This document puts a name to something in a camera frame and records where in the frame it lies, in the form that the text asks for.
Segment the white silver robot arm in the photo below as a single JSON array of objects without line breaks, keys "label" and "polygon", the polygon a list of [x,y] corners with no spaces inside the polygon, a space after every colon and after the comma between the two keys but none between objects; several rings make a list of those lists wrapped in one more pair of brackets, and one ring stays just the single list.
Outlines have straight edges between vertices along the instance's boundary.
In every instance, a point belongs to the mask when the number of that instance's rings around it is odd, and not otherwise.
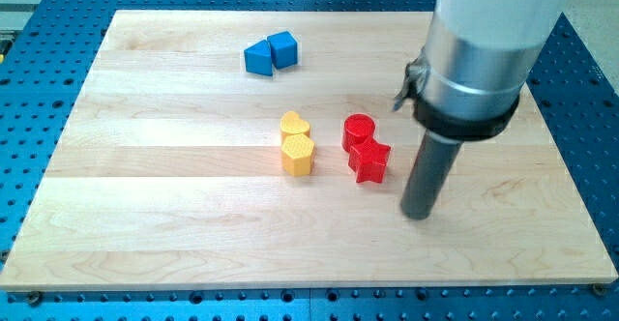
[{"label": "white silver robot arm", "polygon": [[419,56],[394,99],[414,103],[428,131],[459,141],[494,137],[567,0],[436,0]]}]

